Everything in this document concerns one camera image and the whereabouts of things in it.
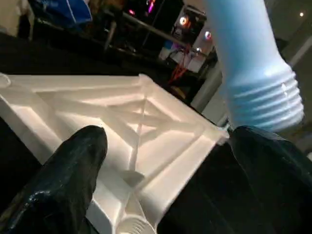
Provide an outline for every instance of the metal pipe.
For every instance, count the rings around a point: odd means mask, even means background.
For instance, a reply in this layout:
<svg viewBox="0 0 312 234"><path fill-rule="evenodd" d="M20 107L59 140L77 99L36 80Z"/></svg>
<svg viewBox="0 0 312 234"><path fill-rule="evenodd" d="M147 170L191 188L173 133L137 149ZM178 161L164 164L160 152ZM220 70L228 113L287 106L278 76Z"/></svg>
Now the metal pipe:
<svg viewBox="0 0 312 234"><path fill-rule="evenodd" d="M109 30L109 33L108 33L108 36L104 45L104 51L107 51L109 45L111 44L116 28L117 28L116 21L112 21L111 28Z"/></svg>
<svg viewBox="0 0 312 234"><path fill-rule="evenodd" d="M171 35L169 35L169 34L166 34L166 33L162 32L162 31L160 31L160 30L158 30L158 29L156 29L156 28L150 26L149 24L146 24L146 23L144 23L144 22L138 20L137 18L134 18L134 17L128 15L128 14L125 13L125 12L122 14L122 16L123 16L125 19L127 19L127 20L129 20L129 21L131 21L131 22L134 22L134 23L136 23L136 24L142 26L143 28L149 30L150 32L155 33L155 34L158 35L158 36L161 36L162 38L165 38L165 39L167 39L167 40L170 40L170 41L172 41L172 42L175 43L175 44L179 44L180 46L183 46L184 48L187 48L187 47L188 47L188 45L187 45L186 43L184 43L184 42L182 42L182 41L180 41L180 40L174 38L173 36L171 36ZM204 57L207 56L206 54L204 54L204 53L202 53L202 52L199 52L199 51L197 51L197 50L194 49L194 48L190 48L190 50L193 51L193 52L198 53L198 54L201 55L201 56L204 56Z"/></svg>

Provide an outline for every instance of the red light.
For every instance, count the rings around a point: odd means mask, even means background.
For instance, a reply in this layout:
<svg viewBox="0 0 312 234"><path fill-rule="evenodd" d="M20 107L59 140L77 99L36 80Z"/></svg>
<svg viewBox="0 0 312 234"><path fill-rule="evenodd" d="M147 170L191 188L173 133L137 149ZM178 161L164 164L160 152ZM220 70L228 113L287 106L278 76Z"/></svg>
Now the red light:
<svg viewBox="0 0 312 234"><path fill-rule="evenodd" d="M129 10L129 13L133 16L136 14L133 10Z"/></svg>

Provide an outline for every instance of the black surface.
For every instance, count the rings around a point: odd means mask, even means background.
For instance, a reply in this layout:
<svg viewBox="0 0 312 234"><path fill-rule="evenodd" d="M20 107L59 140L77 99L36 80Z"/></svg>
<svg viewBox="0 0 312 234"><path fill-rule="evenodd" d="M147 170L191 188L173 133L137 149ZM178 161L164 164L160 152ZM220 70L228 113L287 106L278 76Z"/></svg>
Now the black surface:
<svg viewBox="0 0 312 234"><path fill-rule="evenodd" d="M37 159L0 118L0 214L40 168Z"/></svg>
<svg viewBox="0 0 312 234"><path fill-rule="evenodd" d="M311 232L312 163L274 133L241 127L216 146L171 206L159 233Z"/></svg>
<svg viewBox="0 0 312 234"><path fill-rule="evenodd" d="M137 75L116 65L0 33L0 72L30 75Z"/></svg>
<svg viewBox="0 0 312 234"><path fill-rule="evenodd" d="M0 216L2 234L77 234L107 153L104 129L64 141Z"/></svg>

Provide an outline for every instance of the white pipe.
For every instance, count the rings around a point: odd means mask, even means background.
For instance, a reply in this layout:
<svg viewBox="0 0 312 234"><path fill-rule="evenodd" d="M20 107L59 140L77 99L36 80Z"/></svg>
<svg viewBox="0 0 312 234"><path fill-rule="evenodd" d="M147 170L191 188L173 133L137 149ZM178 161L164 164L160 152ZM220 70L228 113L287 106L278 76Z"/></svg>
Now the white pipe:
<svg viewBox="0 0 312 234"><path fill-rule="evenodd" d="M233 128L280 131L299 123L295 73L281 58L263 0L206 0Z"/></svg>

